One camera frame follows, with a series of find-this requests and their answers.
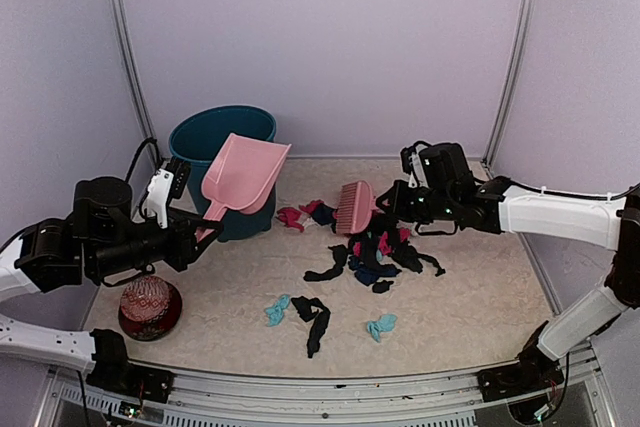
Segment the pink plastic hand brush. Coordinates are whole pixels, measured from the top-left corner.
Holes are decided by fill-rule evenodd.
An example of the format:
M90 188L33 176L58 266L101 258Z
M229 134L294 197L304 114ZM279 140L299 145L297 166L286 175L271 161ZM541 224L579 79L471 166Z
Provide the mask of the pink plastic hand brush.
M374 191L367 181L344 184L335 210L336 233L355 235L365 231L375 209Z

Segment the pink plastic dustpan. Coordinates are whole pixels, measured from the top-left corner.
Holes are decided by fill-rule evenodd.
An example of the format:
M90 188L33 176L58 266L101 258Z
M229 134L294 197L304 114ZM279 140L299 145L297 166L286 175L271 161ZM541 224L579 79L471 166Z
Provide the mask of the pink plastic dustpan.
M275 184L291 146L229 134L200 182L209 201L198 240L245 240L268 231Z

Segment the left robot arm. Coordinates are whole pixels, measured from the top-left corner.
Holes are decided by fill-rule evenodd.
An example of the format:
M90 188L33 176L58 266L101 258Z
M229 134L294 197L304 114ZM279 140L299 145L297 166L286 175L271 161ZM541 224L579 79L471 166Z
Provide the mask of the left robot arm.
M2 246L2 300L84 280L101 285L121 273L138 279L159 261L182 272L223 230L219 221L175 208L166 227L153 219L134 222L132 198L131 186L116 177L78 182L67 217L28 226ZM133 390L140 381L123 337L111 330L63 331L2 317L1 351L83 374L100 372L121 392Z

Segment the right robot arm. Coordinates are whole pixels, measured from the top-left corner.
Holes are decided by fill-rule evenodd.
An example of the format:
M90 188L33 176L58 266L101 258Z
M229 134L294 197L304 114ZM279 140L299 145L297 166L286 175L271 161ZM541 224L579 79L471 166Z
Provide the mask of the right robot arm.
M378 198L385 213L417 226L449 221L455 228L538 234L586 242L613 252L603 284L574 302L535 334L534 352L513 366L511 380L535 389L550 360L639 306L639 189L588 195L520 184L508 177L474 177L458 143L418 141L401 152L406 179Z

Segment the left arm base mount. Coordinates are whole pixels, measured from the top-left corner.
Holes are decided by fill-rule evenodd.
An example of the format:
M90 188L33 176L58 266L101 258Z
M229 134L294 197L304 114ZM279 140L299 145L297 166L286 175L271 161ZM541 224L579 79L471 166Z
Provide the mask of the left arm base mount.
M95 347L94 366L86 376L90 386L142 401L168 402L175 378L171 371L132 363L117 332L94 329L89 335Z

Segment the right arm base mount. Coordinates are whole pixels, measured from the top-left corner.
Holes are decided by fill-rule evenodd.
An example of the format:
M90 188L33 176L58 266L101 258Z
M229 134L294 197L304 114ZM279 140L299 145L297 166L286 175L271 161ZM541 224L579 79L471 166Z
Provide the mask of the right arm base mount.
M484 402L536 392L565 381L560 361L551 360L537 347L539 336L547 324L545 321L531 334L514 363L477 373Z

